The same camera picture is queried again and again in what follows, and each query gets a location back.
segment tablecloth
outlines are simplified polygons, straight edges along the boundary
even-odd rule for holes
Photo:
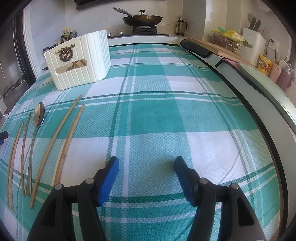
[[[269,239],[279,223],[279,185],[266,143],[252,117],[228,86],[180,46],[159,44],[110,48],[112,67],[102,81],[58,91],[49,74],[38,79],[17,102],[1,131],[0,218],[15,240],[26,240],[53,186],[57,160],[80,106],[62,171],[61,183],[78,185],[93,177],[111,156],[120,170],[108,202],[98,208],[107,240],[186,240],[196,208],[186,201],[173,169],[177,156],[214,184],[236,182],[247,196]],[[20,186],[17,145],[13,170],[15,211],[6,207],[5,183],[11,147],[21,121],[38,102],[45,119],[33,149],[33,183],[44,152],[60,121],[82,94],[63,126],[45,165],[34,209]],[[34,126],[25,145],[25,174]],[[211,240],[217,239],[217,203]],[[77,240],[82,240],[78,208],[73,205]]]

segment blue gripper pad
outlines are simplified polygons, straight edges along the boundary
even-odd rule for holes
[[[174,169],[178,176],[185,198],[193,207],[197,206],[195,193],[198,188],[199,175],[194,169],[188,168],[181,156],[175,159]]]
[[[118,174],[118,171],[119,171],[118,158],[116,156],[112,156],[107,166],[104,169],[101,169],[99,171],[101,172],[97,173],[100,175],[100,177],[98,177],[98,179],[100,179],[98,204],[99,206],[102,206],[104,202],[108,200],[111,189],[113,187],[116,176]]]

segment frying pan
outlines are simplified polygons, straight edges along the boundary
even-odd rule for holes
[[[119,13],[128,15],[128,17],[124,17],[122,19],[124,23],[129,26],[155,26],[162,20],[161,16],[145,14],[145,10],[140,10],[140,14],[138,15],[131,15],[121,8],[114,7],[113,9]]]

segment plaid tablecloth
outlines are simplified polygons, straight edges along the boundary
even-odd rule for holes
[[[186,240],[196,208],[184,198],[173,170],[177,156],[215,184],[237,182],[250,201],[267,239],[279,223],[279,186],[270,153],[256,124],[221,79],[182,47],[157,44],[111,47],[112,67],[93,84],[57,91],[49,74],[18,101],[1,131],[0,218],[15,240],[26,240],[33,221],[53,186],[63,143],[82,104],[62,171],[65,186],[80,184],[105,166],[111,156],[120,170],[98,213],[111,240]],[[13,171],[15,212],[7,209],[7,163],[21,121],[38,102],[45,119],[34,145],[33,178],[60,121],[82,94],[55,141],[45,165],[33,210],[20,186],[17,146]],[[25,146],[25,173],[34,126],[31,117]],[[221,204],[216,205],[212,239],[217,239]],[[78,208],[73,205],[77,240],[82,240]]]

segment metal screw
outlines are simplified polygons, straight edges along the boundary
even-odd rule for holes
[[[56,184],[55,186],[54,186],[54,188],[56,189],[56,190],[60,190],[60,189],[62,189],[62,184]]]
[[[232,183],[232,184],[231,184],[231,187],[232,187],[233,189],[239,189],[239,185],[237,185],[236,183]]]
[[[200,178],[200,183],[202,183],[202,184],[207,184],[207,179],[204,178],[204,177],[201,177],[201,178]]]
[[[94,179],[93,178],[88,178],[88,179],[85,180],[85,182],[87,184],[92,184],[94,182]]]

